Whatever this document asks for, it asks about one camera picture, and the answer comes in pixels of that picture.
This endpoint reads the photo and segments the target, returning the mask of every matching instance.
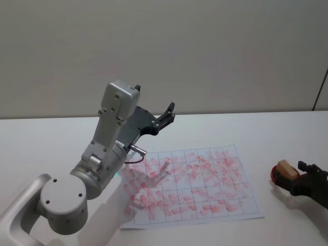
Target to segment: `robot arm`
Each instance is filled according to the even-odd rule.
[[[116,81],[106,87],[98,111],[95,134],[80,162],[68,175],[39,176],[0,215],[0,244],[43,246],[29,233],[38,217],[44,216],[52,230],[69,235],[87,221],[87,200],[98,197],[115,173],[126,162],[130,150],[143,158],[146,152],[135,143],[145,134],[158,132],[174,121],[172,102],[165,113],[155,118],[136,106],[140,86]]]

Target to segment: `yellow sponge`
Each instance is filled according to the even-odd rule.
[[[282,176],[285,178],[294,180],[298,176],[298,172],[292,168],[291,165],[286,160],[281,160],[278,162],[277,169],[276,169]]]

